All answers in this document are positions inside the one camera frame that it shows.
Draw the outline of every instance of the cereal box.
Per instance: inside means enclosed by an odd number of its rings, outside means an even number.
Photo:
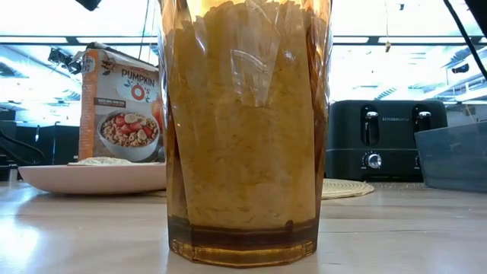
[[[84,52],[79,159],[163,161],[158,69],[112,49]]]

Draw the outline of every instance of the black toaster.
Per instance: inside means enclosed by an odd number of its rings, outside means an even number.
[[[436,100],[344,100],[329,112],[326,177],[422,182],[414,133],[447,126]]]

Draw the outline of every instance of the wooden table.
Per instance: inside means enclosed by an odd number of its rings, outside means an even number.
[[[322,203],[316,254],[226,269],[167,249],[166,200],[53,196],[0,183],[0,273],[485,273],[487,196],[380,184]]]

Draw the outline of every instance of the pink bowl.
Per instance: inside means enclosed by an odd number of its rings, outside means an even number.
[[[127,194],[166,188],[166,164],[19,167],[37,189],[66,194]]]

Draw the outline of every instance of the woven placemat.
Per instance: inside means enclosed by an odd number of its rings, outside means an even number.
[[[369,194],[372,191],[374,191],[374,187],[368,183],[350,180],[325,179],[323,180],[321,199],[356,197]]]

